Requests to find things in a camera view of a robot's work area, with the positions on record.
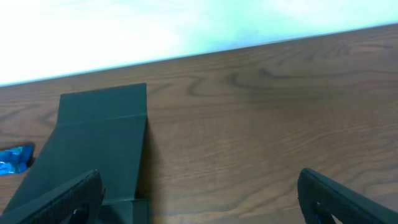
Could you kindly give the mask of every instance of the wooden surface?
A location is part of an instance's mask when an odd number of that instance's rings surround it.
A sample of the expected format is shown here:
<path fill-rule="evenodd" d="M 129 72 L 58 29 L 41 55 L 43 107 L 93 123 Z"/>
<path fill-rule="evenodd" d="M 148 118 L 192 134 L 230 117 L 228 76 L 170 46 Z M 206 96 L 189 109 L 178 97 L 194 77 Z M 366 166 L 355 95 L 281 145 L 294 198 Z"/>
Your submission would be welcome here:
<path fill-rule="evenodd" d="M 39 152 L 60 94 L 147 82 L 154 223 L 303 223 L 304 167 L 398 210 L 397 59 L 388 26 L 3 87 L 0 143 Z"/>

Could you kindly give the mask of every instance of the shiny blue object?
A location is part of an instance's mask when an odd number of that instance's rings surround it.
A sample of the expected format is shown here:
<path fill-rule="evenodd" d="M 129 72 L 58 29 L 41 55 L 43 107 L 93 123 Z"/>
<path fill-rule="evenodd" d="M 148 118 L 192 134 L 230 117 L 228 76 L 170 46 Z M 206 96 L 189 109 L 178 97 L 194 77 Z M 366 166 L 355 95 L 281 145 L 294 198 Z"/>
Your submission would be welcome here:
<path fill-rule="evenodd" d="M 0 151 L 0 175 L 20 174 L 27 170 L 33 146 L 20 146 Z"/>

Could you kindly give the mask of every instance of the blue wrapper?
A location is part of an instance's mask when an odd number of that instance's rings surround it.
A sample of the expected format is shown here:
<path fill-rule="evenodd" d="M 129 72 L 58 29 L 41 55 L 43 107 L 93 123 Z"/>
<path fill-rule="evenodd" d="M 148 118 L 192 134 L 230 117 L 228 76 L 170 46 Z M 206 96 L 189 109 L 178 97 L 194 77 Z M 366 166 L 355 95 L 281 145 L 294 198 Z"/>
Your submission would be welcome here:
<path fill-rule="evenodd" d="M 27 170 L 33 149 L 33 146 L 26 145 L 0 151 L 0 175 L 20 174 Z"/>

